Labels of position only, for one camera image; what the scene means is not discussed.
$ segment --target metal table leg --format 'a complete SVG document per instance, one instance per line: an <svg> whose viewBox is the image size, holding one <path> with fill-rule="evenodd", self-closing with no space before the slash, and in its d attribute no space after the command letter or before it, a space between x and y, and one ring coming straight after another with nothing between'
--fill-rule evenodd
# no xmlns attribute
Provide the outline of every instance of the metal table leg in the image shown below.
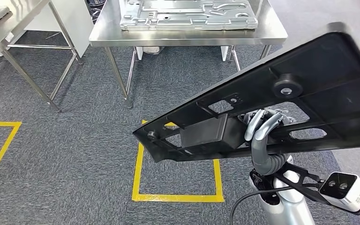
<svg viewBox="0 0 360 225"><path fill-rule="evenodd" d="M264 46L262 55L260 56L260 59L266 57L268 55L268 53L270 53L271 47L272 47L272 45L265 45Z"/></svg>
<svg viewBox="0 0 360 225"><path fill-rule="evenodd" d="M74 63L75 61L75 58L76 58L76 55L73 55L71 60L69 61L67 67L65 68L63 74L61 75L60 79L59 79L59 82L57 83L56 87L54 88L52 94L50 95L50 99L53 100L54 97L56 96L57 92L59 91L59 88L61 87L61 84L63 83L64 79L66 78L68 72L69 72L69 69L71 68L72 64Z"/></svg>
<svg viewBox="0 0 360 225"><path fill-rule="evenodd" d="M55 36L57 36L57 35L59 35L59 34L61 34L61 32L57 32L57 33L55 33L55 34L52 34L52 35L48 36L47 38L45 38L45 40L50 39L50 38L53 38L53 37L55 37Z"/></svg>
<svg viewBox="0 0 360 225"><path fill-rule="evenodd" d="M50 106L57 112L60 111L60 109L57 107L57 105L44 93L44 91L34 82L34 80L28 75L28 73L18 64L18 62L14 59L12 54L9 53L8 50L2 51L3 56L14 66L14 68L27 80L27 82L31 85L33 89L35 89L38 94L42 97L44 101L46 101Z"/></svg>
<svg viewBox="0 0 360 225"><path fill-rule="evenodd" d="M119 69L118 69L118 66L117 66L117 63L115 61L115 58L113 56L113 53L111 51L111 48L110 47L105 47L105 52L107 53L107 56L108 58L110 59L111 63L112 63L112 68L113 68L113 71L114 71L114 74L115 76L117 77L117 81L118 81L118 84L120 86L120 90L122 91L122 95L123 97L125 98L125 103L126 103L126 106L128 108L132 108L132 103L130 102L130 99L129 99L129 95L128 95L128 91L126 90L125 88L125 85L123 84L123 80L122 80L122 77L120 76L120 72L119 72ZM127 81L127 86L130 84L130 79L128 79Z"/></svg>
<svg viewBox="0 0 360 225"><path fill-rule="evenodd" d="M66 27L64 26L63 24L63 21L61 20L59 14L57 13L57 10L56 8L54 7L53 3L50 1L49 2L49 7L50 9L52 10L52 13L54 15L54 18L56 19L57 23L59 24L60 26L60 29L61 29L61 32L63 33L63 36L65 38L65 40L67 41L68 45L71 47L71 51L74 55L76 55L76 60L78 61L78 64L79 65L82 65L83 64L83 60L81 59L81 57L79 56L78 54L78 51L75 49L75 45L74 43L72 42L71 38L69 37L69 34L67 32L67 29Z"/></svg>
<svg viewBox="0 0 360 225"><path fill-rule="evenodd" d="M235 46L234 45L231 46L230 58L229 58L230 61L232 61L231 57L234 58L234 62L235 62L235 66L237 67L237 71L240 71L241 66L240 66L240 62L238 61L238 56L237 56L237 52L235 51Z"/></svg>
<svg viewBox="0 0 360 225"><path fill-rule="evenodd" d="M88 10L89 10L89 12L90 12L90 11L91 11L91 8L90 8L90 5L89 5L88 0L85 0L85 3L86 3L86 7L88 7Z"/></svg>
<svg viewBox="0 0 360 225"><path fill-rule="evenodd" d="M129 95L130 92L130 82L132 81L133 67L135 66L136 58L137 58L137 49L136 47L133 47L132 61L130 62L129 75L127 76L127 83L126 83L127 95Z"/></svg>

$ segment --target metal sheet panel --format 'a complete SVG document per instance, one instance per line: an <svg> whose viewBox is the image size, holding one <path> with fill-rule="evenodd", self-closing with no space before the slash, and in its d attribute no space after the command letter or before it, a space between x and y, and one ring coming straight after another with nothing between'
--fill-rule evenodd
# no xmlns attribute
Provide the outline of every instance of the metal sheet panel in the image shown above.
<svg viewBox="0 0 360 225"><path fill-rule="evenodd" d="M131 0L123 30L239 30L258 22L247 0Z"/></svg>

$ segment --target white camera housing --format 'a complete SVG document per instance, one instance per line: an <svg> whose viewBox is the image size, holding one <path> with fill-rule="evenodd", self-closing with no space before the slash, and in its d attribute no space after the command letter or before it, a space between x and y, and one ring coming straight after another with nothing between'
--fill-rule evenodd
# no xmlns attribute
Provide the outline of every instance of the white camera housing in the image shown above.
<svg viewBox="0 0 360 225"><path fill-rule="evenodd" d="M358 175L333 172L323 183L319 193L334 206L350 212L360 210L360 177Z"/></svg>

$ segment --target gray carpet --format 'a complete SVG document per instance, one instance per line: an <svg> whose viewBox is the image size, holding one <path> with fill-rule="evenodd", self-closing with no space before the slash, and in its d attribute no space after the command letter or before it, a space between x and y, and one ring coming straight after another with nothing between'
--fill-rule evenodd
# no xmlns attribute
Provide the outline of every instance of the gray carpet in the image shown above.
<svg viewBox="0 0 360 225"><path fill-rule="evenodd" d="M45 41L49 33L27 32L20 43ZM258 60L262 46L239 46L242 67ZM10 52L47 92L69 60L59 50L11 49ZM131 48L113 48L123 75ZM167 47L135 64L131 98L124 106L103 49L88 48L85 64L70 70L54 113L7 62L0 63L0 121L22 125L0 163L0 225L226 225L234 202L251 191L249 158L220 160L225 202L131 201L141 120L151 120L183 100L236 72L222 62L219 47ZM297 107L282 105L301 117ZM10 132L0 127L0 148ZM295 154L298 165L322 175L338 170L331 152ZM140 193L210 195L215 192L212 161L155 164L145 152ZM360 225L360 217L308 201L318 225ZM264 225L256 199L243 202L235 224Z"/></svg>

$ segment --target black cable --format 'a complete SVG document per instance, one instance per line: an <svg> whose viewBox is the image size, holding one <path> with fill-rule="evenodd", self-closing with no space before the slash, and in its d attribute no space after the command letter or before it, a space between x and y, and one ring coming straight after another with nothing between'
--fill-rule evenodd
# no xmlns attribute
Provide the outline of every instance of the black cable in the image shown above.
<svg viewBox="0 0 360 225"><path fill-rule="evenodd" d="M319 183L316 184L303 184L304 187L312 187L312 188L317 188L319 185ZM275 188L275 189L271 189L271 190L261 190L261 191L255 191L255 192L251 192L249 194L246 194L244 196L242 196L241 198L239 198L235 204L233 205L232 209L231 209L231 213L230 213L230 224L233 225L233 219L234 219L234 213L235 210L237 209L238 205L245 199L252 197L254 195L260 195L260 194L265 194L265 193L270 193L270 192L279 192L279 191L287 191L293 189L292 187L281 187L281 188Z"/></svg>

